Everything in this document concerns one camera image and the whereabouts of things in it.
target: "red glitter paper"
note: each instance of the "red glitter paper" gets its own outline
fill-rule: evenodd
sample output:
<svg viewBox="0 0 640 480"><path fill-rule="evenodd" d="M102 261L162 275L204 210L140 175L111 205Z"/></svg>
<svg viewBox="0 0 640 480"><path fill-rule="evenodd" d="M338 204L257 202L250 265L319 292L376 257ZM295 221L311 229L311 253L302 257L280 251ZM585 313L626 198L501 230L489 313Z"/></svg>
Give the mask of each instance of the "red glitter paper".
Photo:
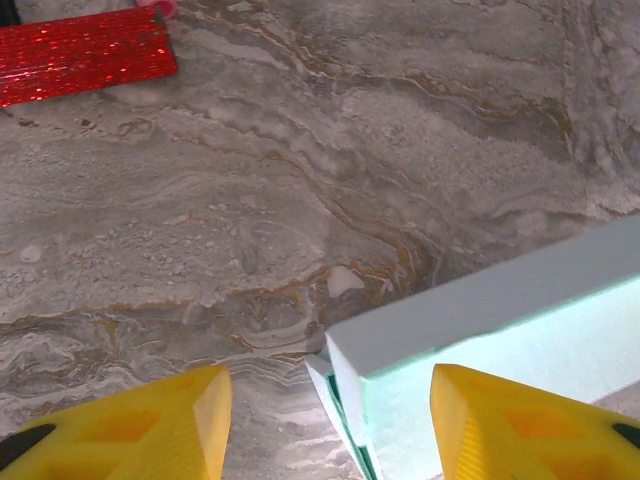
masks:
<svg viewBox="0 0 640 480"><path fill-rule="evenodd" d="M173 75L156 7L0 28L0 107Z"/></svg>

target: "marble countertop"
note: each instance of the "marble countertop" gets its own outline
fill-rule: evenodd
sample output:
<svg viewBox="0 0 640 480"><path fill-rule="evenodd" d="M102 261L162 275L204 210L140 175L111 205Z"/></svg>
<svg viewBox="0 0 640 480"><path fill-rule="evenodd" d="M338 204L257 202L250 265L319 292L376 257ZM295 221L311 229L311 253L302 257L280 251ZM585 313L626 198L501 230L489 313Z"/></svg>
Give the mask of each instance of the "marble countertop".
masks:
<svg viewBox="0 0 640 480"><path fill-rule="evenodd" d="M631 0L184 0L178 76L0 111L0 437L219 362L225 479L358 478L304 354L636 211L639 21Z"/></svg>

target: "brown marble vein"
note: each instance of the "brown marble vein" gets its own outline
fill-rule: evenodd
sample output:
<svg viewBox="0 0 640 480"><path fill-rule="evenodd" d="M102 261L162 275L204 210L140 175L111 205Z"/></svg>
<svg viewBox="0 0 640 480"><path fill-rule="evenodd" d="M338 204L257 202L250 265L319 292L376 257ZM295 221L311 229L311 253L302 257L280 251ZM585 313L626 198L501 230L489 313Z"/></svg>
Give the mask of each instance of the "brown marble vein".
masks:
<svg viewBox="0 0 640 480"><path fill-rule="evenodd" d="M184 0L179 76L5 110L0 436L220 362L225 478L357 478L302 356L636 211L638 20L631 0ZM637 415L630 392L607 401Z"/></svg>

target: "pink object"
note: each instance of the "pink object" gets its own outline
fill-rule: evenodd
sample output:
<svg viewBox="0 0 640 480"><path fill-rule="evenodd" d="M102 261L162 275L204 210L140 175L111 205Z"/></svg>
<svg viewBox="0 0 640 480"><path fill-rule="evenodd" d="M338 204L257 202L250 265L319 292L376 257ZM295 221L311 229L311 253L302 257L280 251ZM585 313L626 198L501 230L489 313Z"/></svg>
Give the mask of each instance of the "pink object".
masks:
<svg viewBox="0 0 640 480"><path fill-rule="evenodd" d="M154 5L160 8L165 20L173 17L178 10L178 0L136 0L139 7Z"/></svg>

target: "white styrofoam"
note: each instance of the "white styrofoam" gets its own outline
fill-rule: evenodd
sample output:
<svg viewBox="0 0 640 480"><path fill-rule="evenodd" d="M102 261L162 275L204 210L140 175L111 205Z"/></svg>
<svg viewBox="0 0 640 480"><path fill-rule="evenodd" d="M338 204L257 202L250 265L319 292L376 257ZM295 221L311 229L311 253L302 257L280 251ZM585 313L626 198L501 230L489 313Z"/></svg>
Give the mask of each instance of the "white styrofoam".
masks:
<svg viewBox="0 0 640 480"><path fill-rule="evenodd" d="M435 363L583 402L640 379L638 237L629 217L331 327L346 422L378 480L440 473Z"/></svg>

